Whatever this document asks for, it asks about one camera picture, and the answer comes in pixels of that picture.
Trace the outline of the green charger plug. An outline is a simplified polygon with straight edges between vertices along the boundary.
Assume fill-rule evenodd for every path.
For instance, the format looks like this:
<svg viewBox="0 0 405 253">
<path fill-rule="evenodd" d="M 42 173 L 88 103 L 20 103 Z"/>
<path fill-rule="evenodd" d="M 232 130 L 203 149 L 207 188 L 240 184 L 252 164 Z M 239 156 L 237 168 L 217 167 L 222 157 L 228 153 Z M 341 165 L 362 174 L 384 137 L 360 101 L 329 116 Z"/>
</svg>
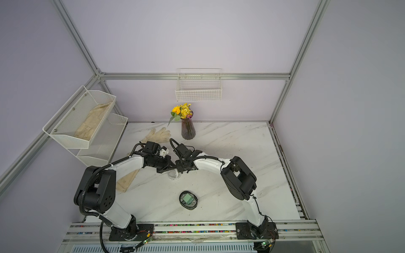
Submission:
<svg viewBox="0 0 405 253">
<path fill-rule="evenodd" d="M 183 195 L 183 201 L 187 205 L 191 205 L 194 201 L 194 197 L 191 194 Z"/>
</svg>

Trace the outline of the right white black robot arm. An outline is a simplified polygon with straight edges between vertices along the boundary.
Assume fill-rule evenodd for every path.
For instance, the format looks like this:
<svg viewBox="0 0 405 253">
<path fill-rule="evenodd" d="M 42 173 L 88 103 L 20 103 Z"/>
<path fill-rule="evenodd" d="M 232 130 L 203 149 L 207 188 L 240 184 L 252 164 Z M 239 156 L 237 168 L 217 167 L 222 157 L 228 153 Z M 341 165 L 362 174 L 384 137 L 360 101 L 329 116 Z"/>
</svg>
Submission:
<svg viewBox="0 0 405 253">
<path fill-rule="evenodd" d="M 196 149 L 189 149 L 186 145 L 169 140 L 174 153 L 178 171 L 204 170 L 220 175 L 227 189 L 233 197 L 241 201 L 248 218 L 244 222 L 237 222 L 235 230 L 239 239 L 274 238 L 268 216 L 259 210 L 256 193 L 257 178 L 246 163 L 235 156 L 232 159 L 222 159 L 209 156 Z"/>
</svg>

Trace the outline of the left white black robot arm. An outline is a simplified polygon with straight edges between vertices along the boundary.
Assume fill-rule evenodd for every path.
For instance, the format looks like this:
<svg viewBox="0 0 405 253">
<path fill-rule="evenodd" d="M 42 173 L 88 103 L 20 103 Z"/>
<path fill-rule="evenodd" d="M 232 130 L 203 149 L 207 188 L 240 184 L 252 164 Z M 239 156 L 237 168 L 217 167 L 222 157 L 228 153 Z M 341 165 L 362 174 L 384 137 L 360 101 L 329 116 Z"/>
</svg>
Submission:
<svg viewBox="0 0 405 253">
<path fill-rule="evenodd" d="M 153 225 L 141 229 L 134 215 L 129 214 L 116 202 L 116 184 L 120 165 L 131 165 L 133 170 L 146 166 L 157 169 L 158 173 L 176 168 L 168 155 L 166 147 L 154 142 L 137 143 L 124 158 L 113 161 L 105 166 L 89 166 L 85 169 L 74 196 L 74 203 L 81 214 L 94 216 L 101 220 L 99 238 L 103 252 L 108 249 L 103 240 L 103 227 L 111 228 L 109 239 L 112 241 L 139 241 L 132 250 L 124 253 L 137 252 L 153 237 Z"/>
</svg>

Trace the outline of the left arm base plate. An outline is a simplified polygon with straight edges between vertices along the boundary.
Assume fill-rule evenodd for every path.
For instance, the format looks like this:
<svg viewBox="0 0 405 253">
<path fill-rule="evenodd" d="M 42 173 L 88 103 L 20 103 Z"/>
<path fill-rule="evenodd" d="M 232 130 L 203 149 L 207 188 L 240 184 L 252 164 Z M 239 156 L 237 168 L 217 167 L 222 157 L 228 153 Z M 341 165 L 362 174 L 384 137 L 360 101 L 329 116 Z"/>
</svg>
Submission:
<svg viewBox="0 0 405 253">
<path fill-rule="evenodd" d="M 110 241 L 144 241 L 152 237 L 154 232 L 154 225 L 151 223 L 147 224 L 136 224 L 135 226 L 130 225 L 126 229 L 120 229 L 116 227 L 111 228 L 111 233 L 109 236 Z"/>
</svg>

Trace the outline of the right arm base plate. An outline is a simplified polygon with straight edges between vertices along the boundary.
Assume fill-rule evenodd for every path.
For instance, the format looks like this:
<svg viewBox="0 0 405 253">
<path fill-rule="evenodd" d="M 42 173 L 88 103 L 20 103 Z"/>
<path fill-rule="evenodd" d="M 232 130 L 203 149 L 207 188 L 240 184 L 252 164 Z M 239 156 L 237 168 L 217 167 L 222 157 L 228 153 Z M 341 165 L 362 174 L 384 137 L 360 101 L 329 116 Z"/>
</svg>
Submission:
<svg viewBox="0 0 405 253">
<path fill-rule="evenodd" d="M 258 227 L 250 222 L 237 222 L 235 227 L 237 239 L 279 239 L 274 222 L 263 222 Z"/>
</svg>

